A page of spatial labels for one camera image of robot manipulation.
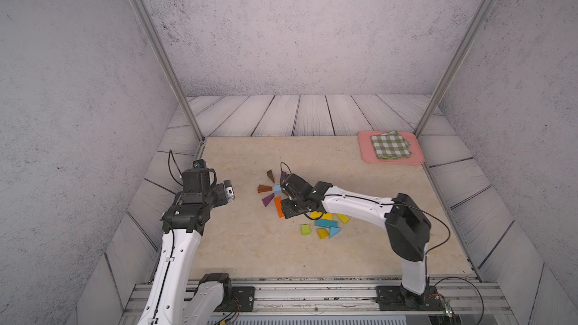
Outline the brown small wooden block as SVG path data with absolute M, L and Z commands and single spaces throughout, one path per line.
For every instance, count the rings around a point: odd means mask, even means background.
M 260 185 L 257 187 L 257 192 L 258 192 L 258 193 L 268 193 L 268 192 L 272 192 L 272 191 L 273 191 L 273 188 L 272 188 L 272 186 L 269 186 L 269 185 L 262 185 L 262 184 L 260 184 Z

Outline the yellow long wooden block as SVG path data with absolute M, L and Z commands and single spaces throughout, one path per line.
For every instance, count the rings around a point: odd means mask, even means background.
M 333 219 L 333 215 L 331 213 L 311 212 L 309 216 L 311 219 L 313 219 L 313 221 L 317 220 L 332 221 Z

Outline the purple rectangular wooden block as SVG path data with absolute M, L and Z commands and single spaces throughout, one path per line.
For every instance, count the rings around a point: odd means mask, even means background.
M 262 203 L 264 207 L 267 207 L 275 198 L 275 194 L 271 193 L 267 197 L 262 199 Z

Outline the teal long wooden block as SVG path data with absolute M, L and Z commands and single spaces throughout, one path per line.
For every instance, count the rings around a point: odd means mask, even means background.
M 334 227 L 338 228 L 339 223 L 337 221 L 331 221 L 327 219 L 318 219 L 315 221 L 315 226 L 322 228 L 334 228 Z

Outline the lime green long block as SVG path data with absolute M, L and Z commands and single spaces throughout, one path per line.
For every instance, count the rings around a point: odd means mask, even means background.
M 347 224 L 350 221 L 347 215 L 336 214 L 336 216 L 343 224 Z

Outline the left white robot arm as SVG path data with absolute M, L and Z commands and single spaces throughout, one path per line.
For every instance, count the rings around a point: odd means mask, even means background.
M 160 260 L 140 324 L 207 324 L 215 310 L 232 302 L 230 276 L 222 272 L 205 275 L 185 305 L 189 271 L 211 211 L 235 200 L 231 182 L 219 183 L 204 163 L 183 172 L 183 190 L 161 218 Z

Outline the green small cube block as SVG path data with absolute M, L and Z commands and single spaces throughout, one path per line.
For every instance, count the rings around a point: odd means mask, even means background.
M 309 236 L 310 233 L 311 233 L 310 225 L 305 224 L 301 226 L 301 234 L 303 236 Z

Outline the yellow small cube block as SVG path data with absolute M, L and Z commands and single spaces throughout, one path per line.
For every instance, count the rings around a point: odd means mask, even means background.
M 325 228 L 318 229 L 317 234 L 319 236 L 319 239 L 327 239 L 330 236 L 329 231 Z

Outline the orange long wooden block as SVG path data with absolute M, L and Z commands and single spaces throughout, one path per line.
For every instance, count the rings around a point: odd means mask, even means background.
M 281 197 L 275 197 L 274 198 L 274 203 L 275 203 L 275 208 L 278 212 L 278 216 L 280 218 L 284 218 L 284 212 L 283 212 L 283 208 L 282 208 L 282 200 Z

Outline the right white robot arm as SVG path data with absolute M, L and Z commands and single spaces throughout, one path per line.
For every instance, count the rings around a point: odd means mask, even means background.
M 426 253 L 431 223 L 408 195 L 378 198 L 344 190 L 328 182 L 314 186 L 296 174 L 281 182 L 281 210 L 289 219 L 311 212 L 346 215 L 373 224 L 388 233 L 391 249 L 402 259 L 401 287 L 414 296 L 427 289 Z

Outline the light blue triangle block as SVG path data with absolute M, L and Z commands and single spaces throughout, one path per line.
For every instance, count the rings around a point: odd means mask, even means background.
M 342 229 L 339 227 L 331 227 L 330 230 L 330 238 L 332 239 L 336 234 L 338 234 Z

